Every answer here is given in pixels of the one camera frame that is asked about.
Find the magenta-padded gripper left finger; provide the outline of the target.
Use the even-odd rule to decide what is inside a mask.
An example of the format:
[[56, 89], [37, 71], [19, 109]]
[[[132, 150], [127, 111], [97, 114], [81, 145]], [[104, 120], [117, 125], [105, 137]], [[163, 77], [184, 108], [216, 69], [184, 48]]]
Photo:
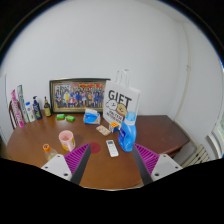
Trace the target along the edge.
[[87, 162], [91, 155], [91, 146], [83, 145], [65, 156], [57, 154], [42, 169], [65, 180], [80, 184]]

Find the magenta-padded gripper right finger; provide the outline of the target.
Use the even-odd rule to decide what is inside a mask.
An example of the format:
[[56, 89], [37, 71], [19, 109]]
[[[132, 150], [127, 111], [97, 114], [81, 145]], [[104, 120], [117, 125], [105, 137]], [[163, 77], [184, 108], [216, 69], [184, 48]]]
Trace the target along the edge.
[[144, 146], [133, 144], [132, 153], [144, 185], [164, 178], [182, 169], [167, 154], [156, 154]]

